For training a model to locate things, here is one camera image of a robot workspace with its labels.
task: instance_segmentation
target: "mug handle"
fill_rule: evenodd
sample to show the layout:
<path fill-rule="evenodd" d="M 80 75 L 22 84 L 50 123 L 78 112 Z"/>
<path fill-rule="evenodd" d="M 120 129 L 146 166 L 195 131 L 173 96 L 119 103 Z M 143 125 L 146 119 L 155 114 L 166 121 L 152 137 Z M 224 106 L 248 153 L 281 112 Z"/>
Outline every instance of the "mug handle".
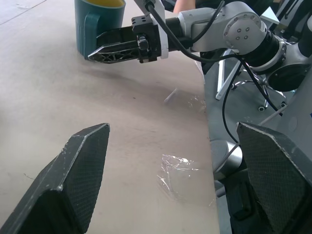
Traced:
<path fill-rule="evenodd" d="M 100 16 L 88 13 L 84 19 L 84 59 L 97 49 L 98 21 Z"/>

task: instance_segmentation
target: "beige table surface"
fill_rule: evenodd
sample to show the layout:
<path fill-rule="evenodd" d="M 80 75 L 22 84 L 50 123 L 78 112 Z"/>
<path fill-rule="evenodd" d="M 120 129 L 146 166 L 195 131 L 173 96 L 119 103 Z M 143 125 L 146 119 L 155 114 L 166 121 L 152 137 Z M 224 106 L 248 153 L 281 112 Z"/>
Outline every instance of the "beige table surface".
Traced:
<path fill-rule="evenodd" d="M 0 26 L 0 225 L 72 134 L 108 122 L 88 233 L 219 233 L 203 79 L 195 63 L 179 52 L 148 64 L 85 61 L 76 51 L 73 0 L 47 0 L 17 15 Z M 138 15 L 127 0 L 124 25 Z M 165 105 L 175 88 L 177 96 Z M 205 165 L 179 184 L 183 202 L 158 186 L 162 154 Z"/>

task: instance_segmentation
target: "chair wheel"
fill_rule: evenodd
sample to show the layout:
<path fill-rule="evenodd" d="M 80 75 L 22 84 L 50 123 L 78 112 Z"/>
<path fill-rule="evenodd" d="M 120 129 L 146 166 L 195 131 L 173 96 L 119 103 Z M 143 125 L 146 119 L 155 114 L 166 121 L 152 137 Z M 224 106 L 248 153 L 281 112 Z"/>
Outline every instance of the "chair wheel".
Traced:
<path fill-rule="evenodd" d="M 262 105 L 258 107 L 258 111 L 260 111 L 260 112 L 264 112 L 265 109 L 266 109 L 266 108 L 265 108 L 264 106 L 262 106 Z"/>
<path fill-rule="evenodd" d="M 285 107 L 286 105 L 287 105 L 287 103 L 284 101 L 281 103 L 281 107 Z"/>

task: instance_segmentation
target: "teal mug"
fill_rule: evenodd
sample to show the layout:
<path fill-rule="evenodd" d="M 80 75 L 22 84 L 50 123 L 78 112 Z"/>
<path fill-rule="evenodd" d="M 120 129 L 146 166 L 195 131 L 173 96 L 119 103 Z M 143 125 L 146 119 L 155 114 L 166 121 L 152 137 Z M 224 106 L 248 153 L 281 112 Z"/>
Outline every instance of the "teal mug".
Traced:
<path fill-rule="evenodd" d="M 95 51 L 97 36 L 121 28 L 124 0 L 75 0 L 76 43 L 85 59 Z"/>

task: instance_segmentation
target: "person's arm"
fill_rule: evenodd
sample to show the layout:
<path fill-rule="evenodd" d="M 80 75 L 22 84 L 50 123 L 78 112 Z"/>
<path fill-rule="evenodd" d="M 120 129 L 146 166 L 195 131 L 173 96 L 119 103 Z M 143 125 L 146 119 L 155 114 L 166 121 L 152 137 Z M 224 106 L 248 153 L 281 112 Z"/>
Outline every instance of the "person's arm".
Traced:
<path fill-rule="evenodd" d="M 195 0 L 176 0 L 174 13 L 195 9 Z"/>

